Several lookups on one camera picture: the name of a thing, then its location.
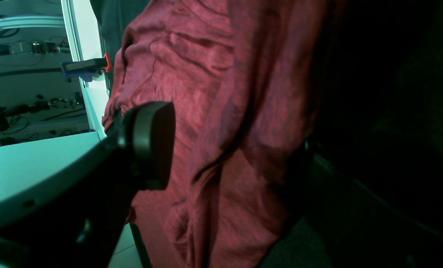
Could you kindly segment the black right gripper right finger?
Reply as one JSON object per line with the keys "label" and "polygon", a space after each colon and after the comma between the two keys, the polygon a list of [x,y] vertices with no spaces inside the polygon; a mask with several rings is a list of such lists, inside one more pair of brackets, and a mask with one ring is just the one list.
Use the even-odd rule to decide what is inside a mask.
{"label": "black right gripper right finger", "polygon": [[443,268],[443,161],[405,140],[305,144],[268,268]]}

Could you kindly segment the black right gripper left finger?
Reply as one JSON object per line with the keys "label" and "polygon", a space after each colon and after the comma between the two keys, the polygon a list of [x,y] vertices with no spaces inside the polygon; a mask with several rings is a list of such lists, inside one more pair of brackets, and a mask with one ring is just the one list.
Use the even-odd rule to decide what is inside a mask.
{"label": "black right gripper left finger", "polygon": [[0,268],[106,268],[140,190],[169,181],[172,102],[132,108],[62,171],[0,202]]}

